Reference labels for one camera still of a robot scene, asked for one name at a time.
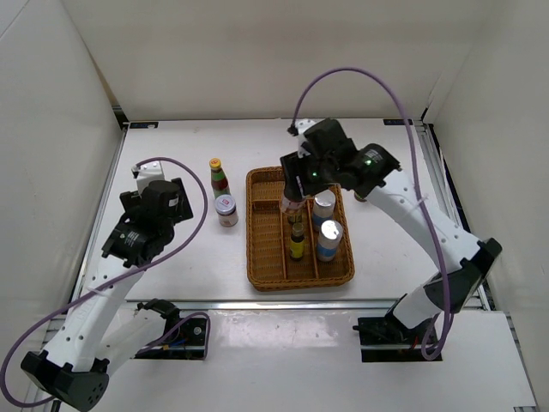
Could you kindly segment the silver-top shaker bottle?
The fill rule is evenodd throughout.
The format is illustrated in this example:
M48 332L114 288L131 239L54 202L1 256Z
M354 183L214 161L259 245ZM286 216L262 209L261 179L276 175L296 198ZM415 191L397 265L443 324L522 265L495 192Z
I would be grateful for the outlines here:
M322 223L317 237L317 258L329 262L335 258L344 234L343 226L335 220Z
M335 204L336 197L331 190L322 191L314 196L311 221L315 231L318 232L326 220L332 219Z

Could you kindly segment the white-lid jar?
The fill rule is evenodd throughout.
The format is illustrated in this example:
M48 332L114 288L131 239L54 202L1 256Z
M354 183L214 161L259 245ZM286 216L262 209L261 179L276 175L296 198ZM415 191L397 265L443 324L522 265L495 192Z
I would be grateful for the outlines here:
M295 200L291 200L286 194L282 194L280 209L281 209L281 212L285 215L299 214L305 205L306 205L305 199L300 199L299 201L295 201Z
M228 194L220 195L214 202L215 211L223 227L233 227L238 222L238 211L235 199Z

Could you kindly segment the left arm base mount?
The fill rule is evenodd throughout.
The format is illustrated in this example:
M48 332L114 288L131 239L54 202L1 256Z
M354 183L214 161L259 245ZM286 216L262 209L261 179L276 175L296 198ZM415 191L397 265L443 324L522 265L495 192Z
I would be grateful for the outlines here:
M208 354L211 318L206 312L182 315L167 300L153 299L137 304L137 311L156 312L165 321L164 335L141 349L136 359L203 361Z

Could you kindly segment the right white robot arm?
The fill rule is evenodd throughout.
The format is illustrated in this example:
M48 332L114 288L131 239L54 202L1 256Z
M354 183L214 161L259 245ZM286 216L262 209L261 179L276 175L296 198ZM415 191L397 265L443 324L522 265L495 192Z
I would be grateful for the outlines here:
M285 213L296 213L306 199L339 185L391 217L437 266L436 275L390 309L388 338L404 343L427 319L440 312L458 313L486 279L502 246L495 239L478 239L435 203L417 197L414 183L389 151L376 143L356 148L337 120L300 120L289 131L298 148L281 157Z

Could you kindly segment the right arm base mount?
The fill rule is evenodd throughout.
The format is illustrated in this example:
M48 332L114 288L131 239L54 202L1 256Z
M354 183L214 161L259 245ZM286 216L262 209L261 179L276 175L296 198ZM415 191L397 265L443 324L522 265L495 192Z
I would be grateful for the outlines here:
M430 321L426 320L413 330L400 333L391 329L384 317L358 318L353 330L358 333L361 361L363 363L402 363L423 362L421 349L438 343L438 335L433 330L426 341Z

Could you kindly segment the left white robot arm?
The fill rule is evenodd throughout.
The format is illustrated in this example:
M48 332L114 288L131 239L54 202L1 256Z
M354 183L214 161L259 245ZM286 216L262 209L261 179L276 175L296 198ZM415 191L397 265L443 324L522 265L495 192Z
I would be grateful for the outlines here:
M152 180L120 200L124 213L102 248L87 293L44 348L21 361L42 391L79 411L91 410L110 377L142 348L173 342L180 332L179 310L166 300L140 304L125 326L107 331L144 270L172 242L176 224L193 216L181 179Z

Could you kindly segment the small yellow bottle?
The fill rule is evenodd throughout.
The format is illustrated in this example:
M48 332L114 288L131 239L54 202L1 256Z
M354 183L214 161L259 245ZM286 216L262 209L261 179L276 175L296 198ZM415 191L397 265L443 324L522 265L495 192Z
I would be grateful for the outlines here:
M287 217L287 220L288 220L290 225L294 225L296 223L301 223L303 221L303 212L299 211L298 213L290 214Z
M304 256L305 250L305 229L301 222L296 222L292 225L292 233L290 238L290 258L299 261Z

